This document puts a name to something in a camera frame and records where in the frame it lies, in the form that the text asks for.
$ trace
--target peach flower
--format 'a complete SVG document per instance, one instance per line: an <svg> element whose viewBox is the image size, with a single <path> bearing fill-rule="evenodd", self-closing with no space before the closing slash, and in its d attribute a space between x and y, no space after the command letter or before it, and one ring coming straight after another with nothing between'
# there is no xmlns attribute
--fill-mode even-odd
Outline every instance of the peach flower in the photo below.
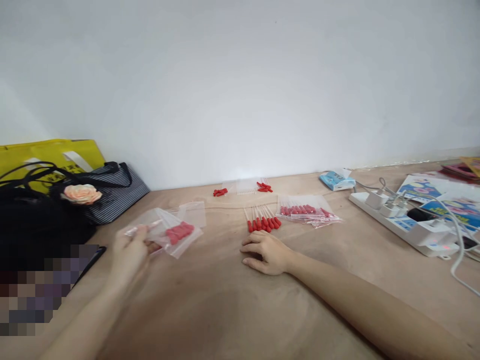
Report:
<svg viewBox="0 0 480 360"><path fill-rule="evenodd" d="M102 193L90 184L68 185L60 197L73 204L92 205L102 197Z"/></svg>

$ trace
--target yellow shopping bag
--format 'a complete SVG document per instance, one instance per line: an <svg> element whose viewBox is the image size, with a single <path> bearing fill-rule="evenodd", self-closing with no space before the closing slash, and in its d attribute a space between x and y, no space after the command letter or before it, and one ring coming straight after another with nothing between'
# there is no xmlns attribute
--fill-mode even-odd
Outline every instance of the yellow shopping bag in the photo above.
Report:
<svg viewBox="0 0 480 360"><path fill-rule="evenodd" d="M21 165L38 161L52 162L71 173L89 173L104 165L105 159L94 140L53 139L25 144L6 145L0 150L0 176ZM22 179L35 164L19 169L1 180ZM32 182L32 189L48 193L50 183L63 179L60 173L47 175Z"/></svg>

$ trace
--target colorful booklet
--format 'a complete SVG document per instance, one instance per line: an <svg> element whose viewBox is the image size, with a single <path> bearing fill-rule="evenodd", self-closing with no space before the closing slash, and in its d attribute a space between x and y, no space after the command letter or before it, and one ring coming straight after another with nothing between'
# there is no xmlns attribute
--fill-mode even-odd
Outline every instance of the colorful booklet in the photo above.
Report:
<svg viewBox="0 0 480 360"><path fill-rule="evenodd" d="M480 190L478 188L470 186L469 188L452 189L439 196L438 200L441 200L462 224L476 230L480 229ZM448 214L436 200L421 207L441 216Z"/></svg>
<svg viewBox="0 0 480 360"><path fill-rule="evenodd" d="M447 192L449 184L448 180L408 175L396 193L406 199L425 204L432 200L425 195L438 198Z"/></svg>

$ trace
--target striped bag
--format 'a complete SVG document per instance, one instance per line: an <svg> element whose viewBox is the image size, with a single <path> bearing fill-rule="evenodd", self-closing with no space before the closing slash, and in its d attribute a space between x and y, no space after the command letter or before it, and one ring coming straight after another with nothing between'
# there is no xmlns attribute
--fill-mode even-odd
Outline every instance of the striped bag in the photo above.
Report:
<svg viewBox="0 0 480 360"><path fill-rule="evenodd" d="M67 179L50 188L50 195L58 197L66 186L91 184L102 193L99 200L84 207L83 214L96 225L109 224L150 192L145 183L126 163L111 161L92 172L64 174Z"/></svg>

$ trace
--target wire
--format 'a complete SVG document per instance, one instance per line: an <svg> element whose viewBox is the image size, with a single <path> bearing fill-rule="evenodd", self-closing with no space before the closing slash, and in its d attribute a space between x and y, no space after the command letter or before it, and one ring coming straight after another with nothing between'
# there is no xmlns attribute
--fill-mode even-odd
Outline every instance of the wire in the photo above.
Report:
<svg viewBox="0 0 480 360"><path fill-rule="evenodd" d="M460 247L460 252L459 252L459 254L458 254L458 257L456 258L455 262L453 263L453 265L452 265L451 268L450 268L450 274L451 274L460 284L462 284L462 285L465 286L467 289L469 289L470 291L472 291L475 295L477 295L478 297L480 297L480 292L478 292L477 290L475 290L473 287L471 287L470 285L468 285L466 282L460 280L459 277L455 274L455 271L457 270L457 268L459 267L460 263L461 263L462 260L464 259L464 254L465 254L464 239L463 239L463 236L462 236L462 231L460 230L459 220L458 220L457 217L450 211L450 209L449 209L442 201L438 200L436 197L430 196L430 195L422 195L422 196L412 197L410 200L416 199L416 198L431 198L431 199L434 199L435 201L437 201L438 203L440 203L440 205L450 214L451 220L453 221L453 224L455 225L456 236L457 236L457 238L458 238L458 246Z"/></svg>
<svg viewBox="0 0 480 360"><path fill-rule="evenodd" d="M385 181L385 179L383 177L380 177L378 179L378 181L380 182L380 184L383 186L382 189L383 190L386 190L388 191L390 194L392 195L396 195L397 197L399 196L396 192L392 191L391 189L389 189L387 187L387 182ZM366 186L366 185L363 185L362 183L360 182L356 182L358 185L360 185L361 187L363 187L364 189L372 189L372 190L380 190L379 187L372 187L372 186ZM430 199L433 199L435 201L437 201L438 203L440 203L440 205L448 212L448 214L450 215L450 219L452 220L454 226L455 226L455 232L456 232L456 236L457 236L457 241L458 241L458 246L460 247L460 252L458 254L458 257L457 259L455 260L455 262L453 263L453 265L451 266L450 268L450 274L453 276L453 278L455 280L457 280L460 284L462 284L463 286L465 286L467 289L469 289L470 291L472 291L475 295L477 295L478 297L480 297L480 292L478 292L477 290L475 290L473 287L471 287L470 285L468 285L466 282L464 282L463 280L460 280L459 277L455 274L455 271L457 270L457 268L459 267L460 263L462 262L462 260L464 259L464 255L465 255L465 244L464 244L464 239L463 239L463 235L462 235L462 231L460 230L460 226L463 227L463 229L466 231L466 233L470 236L470 238L472 238L475 242L477 242L477 244L479 243L471 234L470 230L462 223L459 222L459 220L457 219L457 217L450 211L450 209L441 201L441 200L438 200L436 197L434 196L430 196L430 195L422 195L422 196L415 196L415 197L412 197L410 198L409 200L413 200L413 199L416 199L416 198L430 198ZM469 258L472 258L473 260L476 260L476 261L479 261L478 259L476 258L473 258L472 256L470 256L470 254L466 254Z"/></svg>
<svg viewBox="0 0 480 360"><path fill-rule="evenodd" d="M390 194L392 194L392 195L398 196L398 194L397 194L395 191L389 189L389 188L386 187L386 186L383 187L383 188L380 188L380 187L363 185L361 182L358 182L358 181L356 181L356 183L357 183L358 185L360 185L360 186L361 186L362 188L364 188L364 189L371 189L371 190L382 190L382 189L383 189L383 190L388 191L388 192L389 192Z"/></svg>
<svg viewBox="0 0 480 360"><path fill-rule="evenodd" d="M472 255L468 252L465 255L467 255L470 259L475 260L475 261L480 263L480 257L474 256L474 255Z"/></svg>

